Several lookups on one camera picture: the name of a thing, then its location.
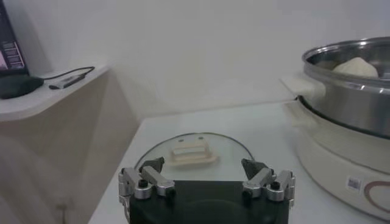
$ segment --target white shelf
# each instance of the white shelf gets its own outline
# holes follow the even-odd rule
[[[36,89],[34,92],[27,94],[25,96],[2,100],[0,99],[0,122],[3,121],[16,121],[24,119],[27,117],[32,117],[37,115],[44,110],[47,110],[49,107],[58,103],[62,99],[66,98],[70,94],[76,92],[78,89],[90,83],[92,80],[98,78],[105,72],[107,72],[107,66],[95,66],[95,70],[89,73],[85,79],[73,84],[72,86],[66,89],[49,89],[49,85],[53,82],[65,79],[66,77],[75,75],[77,73],[65,75],[53,80],[47,80],[44,82],[43,86]],[[51,75],[43,75],[40,77],[50,77]]]

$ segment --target stainless steel pot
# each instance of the stainless steel pot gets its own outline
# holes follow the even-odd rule
[[[375,66],[379,78],[332,71],[354,57]],[[339,125],[390,138],[390,37],[317,47],[304,53],[302,59],[310,79],[285,84],[302,96],[304,105]]]

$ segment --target glass lid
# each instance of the glass lid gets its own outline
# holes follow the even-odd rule
[[[237,140],[216,133],[190,133],[163,141],[137,162],[164,157],[161,174],[170,180],[246,181],[242,159],[254,160]]]

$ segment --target barcode sticker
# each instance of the barcode sticker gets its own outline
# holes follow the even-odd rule
[[[346,188],[349,190],[353,190],[356,192],[360,192],[361,189],[361,180],[348,176],[347,177],[347,183],[346,183]]]

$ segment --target white dough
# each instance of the white dough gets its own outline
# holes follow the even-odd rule
[[[362,77],[378,78],[377,69],[362,58],[353,58],[334,68],[335,72],[358,75]]]

